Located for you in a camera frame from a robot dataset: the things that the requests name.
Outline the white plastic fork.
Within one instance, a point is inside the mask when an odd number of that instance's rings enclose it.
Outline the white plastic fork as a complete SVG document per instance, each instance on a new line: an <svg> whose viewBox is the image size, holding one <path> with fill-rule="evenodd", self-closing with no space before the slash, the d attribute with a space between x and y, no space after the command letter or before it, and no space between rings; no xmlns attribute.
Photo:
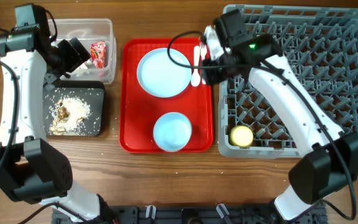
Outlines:
<svg viewBox="0 0 358 224"><path fill-rule="evenodd" d="M206 54L207 54L207 48L206 45L203 44L202 42L200 43L200 56L201 56L201 61L203 61L206 58ZM201 83L202 84L206 84L206 80L201 77Z"/></svg>

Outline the red snack wrapper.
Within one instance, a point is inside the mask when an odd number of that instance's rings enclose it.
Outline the red snack wrapper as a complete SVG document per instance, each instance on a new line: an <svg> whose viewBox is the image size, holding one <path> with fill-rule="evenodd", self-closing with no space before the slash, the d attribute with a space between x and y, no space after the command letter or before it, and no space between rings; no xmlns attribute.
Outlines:
<svg viewBox="0 0 358 224"><path fill-rule="evenodd" d="M96 68L104 68L104 59L106 56L106 43L100 41L90 46L91 59Z"/></svg>

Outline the white plastic spoon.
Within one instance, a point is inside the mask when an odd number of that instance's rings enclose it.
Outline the white plastic spoon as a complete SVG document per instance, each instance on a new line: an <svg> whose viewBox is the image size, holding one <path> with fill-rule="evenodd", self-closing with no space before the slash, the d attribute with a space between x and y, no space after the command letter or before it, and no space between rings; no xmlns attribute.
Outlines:
<svg viewBox="0 0 358 224"><path fill-rule="evenodd" d="M200 61L201 49L199 45L196 45L193 49L193 65L197 67ZM190 83L193 87L198 86L201 83L201 77L197 68L193 69Z"/></svg>

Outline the large light blue plate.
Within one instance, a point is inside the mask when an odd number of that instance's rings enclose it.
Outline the large light blue plate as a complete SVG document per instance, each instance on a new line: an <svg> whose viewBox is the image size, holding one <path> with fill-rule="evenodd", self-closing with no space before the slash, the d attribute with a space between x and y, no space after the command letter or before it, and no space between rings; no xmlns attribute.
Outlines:
<svg viewBox="0 0 358 224"><path fill-rule="evenodd" d="M148 94L159 98L179 95L190 84L192 71L173 63L167 48L146 53L137 66L137 80Z"/></svg>

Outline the yellow plastic cup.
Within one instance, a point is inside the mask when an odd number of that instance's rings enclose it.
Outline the yellow plastic cup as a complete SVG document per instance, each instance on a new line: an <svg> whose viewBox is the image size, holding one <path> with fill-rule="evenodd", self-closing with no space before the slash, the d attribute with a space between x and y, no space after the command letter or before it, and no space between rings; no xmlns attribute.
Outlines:
<svg viewBox="0 0 358 224"><path fill-rule="evenodd" d="M254 134L247 126L238 125L231 129L229 139L234 146L249 147L253 143Z"/></svg>

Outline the small light blue bowl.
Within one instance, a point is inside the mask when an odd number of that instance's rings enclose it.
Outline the small light blue bowl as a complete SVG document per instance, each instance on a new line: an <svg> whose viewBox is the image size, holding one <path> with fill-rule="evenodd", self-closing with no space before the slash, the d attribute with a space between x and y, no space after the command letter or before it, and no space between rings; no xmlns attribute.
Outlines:
<svg viewBox="0 0 358 224"><path fill-rule="evenodd" d="M155 122L153 138L156 145L165 152L182 150L192 135L190 120L182 113L165 113Z"/></svg>

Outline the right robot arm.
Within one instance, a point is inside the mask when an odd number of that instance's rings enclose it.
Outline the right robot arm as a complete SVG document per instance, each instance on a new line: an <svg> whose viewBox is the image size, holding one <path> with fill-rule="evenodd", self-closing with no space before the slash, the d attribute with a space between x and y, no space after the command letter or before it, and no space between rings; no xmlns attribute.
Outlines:
<svg viewBox="0 0 358 224"><path fill-rule="evenodd" d="M289 171L289 187L272 202L281 223L293 223L358 178L358 133L345 133L318 106L293 73L279 43L269 34L249 33L238 10L206 27L209 85L241 76L270 103L289 130L300 161Z"/></svg>

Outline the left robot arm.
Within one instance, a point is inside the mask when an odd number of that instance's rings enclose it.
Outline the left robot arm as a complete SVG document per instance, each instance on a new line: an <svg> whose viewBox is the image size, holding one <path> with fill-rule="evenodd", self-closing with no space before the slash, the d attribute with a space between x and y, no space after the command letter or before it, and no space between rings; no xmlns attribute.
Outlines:
<svg viewBox="0 0 358 224"><path fill-rule="evenodd" d="M16 26L0 35L4 78L0 124L0 189L13 202L53 207L78 223L117 223L102 196L73 180L68 158L47 142L43 90L90 59L76 38L57 40L51 13L16 6Z"/></svg>

